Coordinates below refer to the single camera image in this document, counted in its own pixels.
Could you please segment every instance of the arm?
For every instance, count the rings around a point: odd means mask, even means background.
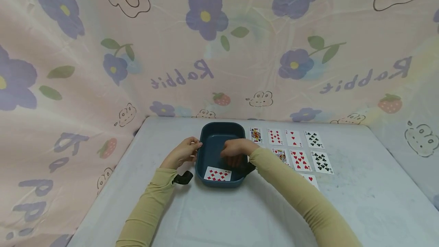
[[[174,190],[174,169],[159,168],[125,222],[116,247],[148,247]]]
[[[172,181],[177,175],[176,169],[186,161],[195,161],[197,149],[201,146],[199,140],[190,137],[170,152],[125,221],[116,247],[149,247],[173,193]]]
[[[360,247],[361,243],[335,207],[311,183],[279,160],[270,150],[250,140],[228,140],[221,152],[231,166],[239,166],[240,154],[248,154],[260,175],[297,210],[308,223],[320,247]]]

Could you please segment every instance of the dark blue tray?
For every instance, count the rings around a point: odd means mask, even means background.
[[[241,125],[233,122],[212,122],[205,125],[201,131],[200,141],[203,146],[198,151],[195,172],[205,186],[216,188],[238,187],[254,166],[248,163],[244,156],[240,166],[232,168],[220,157],[226,140],[245,138],[245,131]],[[232,171],[230,181],[210,181],[204,179],[207,167],[215,167]]]

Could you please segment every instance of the club playing card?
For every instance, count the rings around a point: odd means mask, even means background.
[[[285,130],[285,135],[287,136],[288,146],[303,148],[303,144],[301,143],[301,139],[298,131]]]
[[[232,177],[232,171],[223,170],[215,167],[207,167],[206,173],[204,174],[205,180],[213,181],[230,181]]]
[[[314,175],[304,175],[304,174],[300,174],[303,178],[305,178],[309,183],[311,183],[312,185],[314,185],[317,190],[320,191],[319,186],[317,184],[317,180],[316,177]]]
[[[250,128],[250,140],[254,143],[263,144],[261,129]]]
[[[296,171],[312,172],[311,165],[304,151],[290,150],[292,164]]]
[[[291,166],[290,164],[290,160],[287,157],[287,155],[285,154],[285,150],[282,149],[274,149],[272,148],[271,151],[277,155],[277,157],[279,157],[280,160],[282,160],[283,163],[285,163],[288,166]]]
[[[308,142],[308,146],[310,148],[325,148],[318,132],[305,131],[304,136],[306,137],[306,141]]]
[[[332,166],[330,165],[328,155],[325,152],[315,152],[311,151],[312,161],[314,162],[314,167],[316,172],[324,174],[334,174],[332,171]]]
[[[279,130],[268,128],[267,131],[268,131],[268,142],[271,145],[283,146],[284,140],[282,139],[282,135],[280,134]]]

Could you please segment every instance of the long sleeve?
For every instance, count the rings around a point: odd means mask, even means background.
[[[159,168],[125,222],[116,247],[149,247],[174,190],[176,170]]]
[[[323,194],[270,150],[258,148],[249,158],[260,175],[308,223],[319,247],[362,246],[347,222]]]

